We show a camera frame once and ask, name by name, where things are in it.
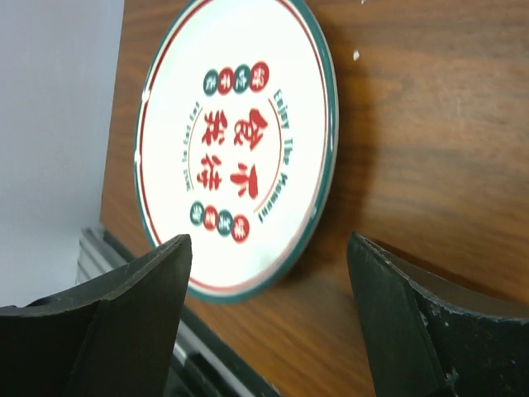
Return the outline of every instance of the oval plate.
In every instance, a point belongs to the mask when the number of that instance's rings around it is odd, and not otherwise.
[[[303,1],[190,2],[162,40],[138,114],[150,244],[191,235],[195,296],[256,294],[307,245],[337,142],[331,54]]]

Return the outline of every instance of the wood grain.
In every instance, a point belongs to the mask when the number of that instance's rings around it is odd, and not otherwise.
[[[151,58],[184,3],[126,0],[101,219],[137,255],[149,247],[134,193],[136,112]],[[340,97],[322,221],[278,286],[243,304],[187,304],[286,396],[372,396],[346,270],[351,231],[529,304],[529,4],[307,3]]]

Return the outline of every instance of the gray surface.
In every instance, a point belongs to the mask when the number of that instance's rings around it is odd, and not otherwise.
[[[0,0],[0,306],[74,285],[98,223],[123,0]]]

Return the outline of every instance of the circle with chinese character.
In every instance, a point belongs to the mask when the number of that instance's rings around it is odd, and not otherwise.
[[[336,78],[305,2],[191,1],[141,98],[135,177],[150,244],[191,236],[189,292],[202,299],[274,283],[309,243],[336,161]]]

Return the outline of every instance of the wooden table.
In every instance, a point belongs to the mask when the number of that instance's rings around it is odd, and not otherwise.
[[[133,179],[142,84],[184,5],[126,0],[102,222],[149,247]],[[372,396],[346,269],[355,230],[529,304],[527,0],[312,0],[340,96],[336,173],[292,274],[243,304],[187,305],[287,396]],[[360,58],[354,61],[354,51]]]

